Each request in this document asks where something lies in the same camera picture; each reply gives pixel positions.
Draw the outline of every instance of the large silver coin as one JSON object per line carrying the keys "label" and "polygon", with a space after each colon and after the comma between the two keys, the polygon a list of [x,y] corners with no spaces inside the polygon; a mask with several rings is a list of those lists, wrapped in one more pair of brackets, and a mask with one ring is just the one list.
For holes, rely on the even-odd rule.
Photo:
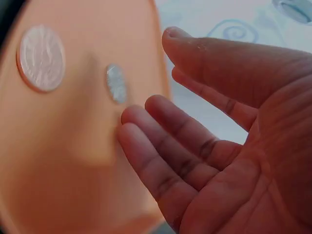
{"label": "large silver coin", "polygon": [[23,36],[18,52],[20,72],[33,88],[49,92],[62,82],[65,73],[64,47],[58,35],[39,25]]}
{"label": "large silver coin", "polygon": [[110,64],[107,67],[106,76],[107,86],[113,100],[124,103],[127,100],[127,88],[122,69],[116,64]]}

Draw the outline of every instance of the silver coin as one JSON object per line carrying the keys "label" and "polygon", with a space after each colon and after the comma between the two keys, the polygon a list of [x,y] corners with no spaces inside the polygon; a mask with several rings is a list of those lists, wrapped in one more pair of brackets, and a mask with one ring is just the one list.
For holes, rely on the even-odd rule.
{"label": "silver coin", "polygon": [[110,64],[107,66],[106,76],[107,86],[113,100],[124,103],[127,100],[127,88],[122,69],[116,64]]}
{"label": "silver coin", "polygon": [[58,35],[44,25],[34,26],[24,34],[19,62],[26,81],[40,91],[52,91],[63,80],[64,47]]}

